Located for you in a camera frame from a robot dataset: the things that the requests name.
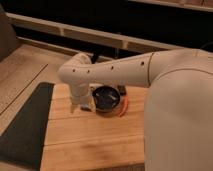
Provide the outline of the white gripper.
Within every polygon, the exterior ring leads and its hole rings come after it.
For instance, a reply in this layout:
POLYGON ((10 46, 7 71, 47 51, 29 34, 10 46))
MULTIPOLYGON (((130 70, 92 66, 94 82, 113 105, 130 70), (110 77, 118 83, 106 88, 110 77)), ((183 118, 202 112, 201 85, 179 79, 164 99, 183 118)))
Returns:
MULTIPOLYGON (((79 105, 80 110, 83 110, 82 105, 88 105, 91 102, 91 91, 88 84, 74 85, 71 84, 70 88, 70 98, 74 105, 79 105)), ((74 112, 74 106, 70 106, 70 112, 74 112)))

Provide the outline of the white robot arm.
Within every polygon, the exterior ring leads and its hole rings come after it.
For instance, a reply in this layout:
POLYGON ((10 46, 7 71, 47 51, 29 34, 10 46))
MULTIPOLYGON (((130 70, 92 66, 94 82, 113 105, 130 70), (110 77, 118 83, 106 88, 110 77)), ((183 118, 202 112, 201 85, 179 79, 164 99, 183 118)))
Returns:
POLYGON ((91 83, 147 87, 145 171, 213 171, 212 52, 185 48, 96 64, 79 53, 58 75, 74 104, 91 101, 91 83))

